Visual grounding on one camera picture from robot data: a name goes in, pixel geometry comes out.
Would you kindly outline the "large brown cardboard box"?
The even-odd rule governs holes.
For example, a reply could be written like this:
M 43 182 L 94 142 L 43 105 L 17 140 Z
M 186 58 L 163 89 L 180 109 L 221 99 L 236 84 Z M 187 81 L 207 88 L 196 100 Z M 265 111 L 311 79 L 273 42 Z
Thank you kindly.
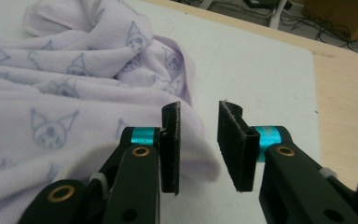
M 306 0 L 302 14 L 344 40 L 358 40 L 358 0 Z

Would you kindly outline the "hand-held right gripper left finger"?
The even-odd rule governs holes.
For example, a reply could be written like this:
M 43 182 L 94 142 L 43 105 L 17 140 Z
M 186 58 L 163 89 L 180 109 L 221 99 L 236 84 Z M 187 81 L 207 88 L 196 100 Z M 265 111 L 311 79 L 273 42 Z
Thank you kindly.
M 161 108 L 161 127 L 126 127 L 122 138 L 129 146 L 152 146 L 159 154 L 161 190 L 179 194 L 181 103 Z

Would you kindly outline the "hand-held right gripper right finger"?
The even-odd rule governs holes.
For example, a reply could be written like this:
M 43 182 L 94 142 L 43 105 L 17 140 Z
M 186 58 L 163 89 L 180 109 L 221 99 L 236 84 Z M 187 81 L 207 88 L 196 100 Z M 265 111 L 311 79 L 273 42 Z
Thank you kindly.
M 249 126 L 242 108 L 219 102 L 217 142 L 236 191 L 252 191 L 255 168 L 265 161 L 265 151 L 282 142 L 280 126 Z

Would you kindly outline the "flat black device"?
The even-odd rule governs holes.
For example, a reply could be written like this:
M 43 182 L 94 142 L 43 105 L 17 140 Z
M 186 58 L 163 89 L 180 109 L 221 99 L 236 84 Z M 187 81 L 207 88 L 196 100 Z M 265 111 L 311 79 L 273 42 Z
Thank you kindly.
M 267 8 L 276 9 L 280 3 L 284 2 L 284 9 L 290 9 L 292 3 L 290 0 L 243 0 L 243 2 L 250 8 Z

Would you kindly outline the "white grid mat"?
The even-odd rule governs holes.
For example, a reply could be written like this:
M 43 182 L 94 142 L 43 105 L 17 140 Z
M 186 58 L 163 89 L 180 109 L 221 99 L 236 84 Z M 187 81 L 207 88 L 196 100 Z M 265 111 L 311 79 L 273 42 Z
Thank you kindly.
M 12 4 L 10 18 L 22 23 L 34 0 Z M 213 181 L 181 174 L 178 195 L 161 199 L 161 224 L 265 224 L 256 192 L 233 187 L 216 143 L 217 110 L 222 100 L 241 105 L 253 125 L 283 125 L 312 157 L 319 156 L 316 93 L 309 52 L 282 42 L 199 20 L 141 0 L 125 0 L 145 15 L 156 35 L 174 40 L 195 71 L 192 106 L 220 172 Z

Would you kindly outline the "white metal stand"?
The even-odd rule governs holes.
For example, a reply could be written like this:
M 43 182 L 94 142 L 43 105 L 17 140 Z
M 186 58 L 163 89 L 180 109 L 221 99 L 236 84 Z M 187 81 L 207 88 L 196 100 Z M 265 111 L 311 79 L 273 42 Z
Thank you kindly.
M 207 9 L 212 4 L 212 2 L 213 0 L 201 0 L 200 8 Z M 280 17 L 287 2 L 288 0 L 277 0 L 277 3 L 273 6 L 271 15 L 269 17 L 269 28 L 279 28 Z

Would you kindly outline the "lilac printed towel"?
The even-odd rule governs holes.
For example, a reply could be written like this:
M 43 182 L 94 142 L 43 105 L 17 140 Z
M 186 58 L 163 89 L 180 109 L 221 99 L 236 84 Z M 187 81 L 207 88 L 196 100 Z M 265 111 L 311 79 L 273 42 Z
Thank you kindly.
M 37 0 L 22 23 L 0 3 L 0 224 L 17 224 L 54 181 L 87 180 L 124 128 L 158 126 L 181 106 L 182 175 L 218 162 L 192 106 L 193 63 L 125 0 Z

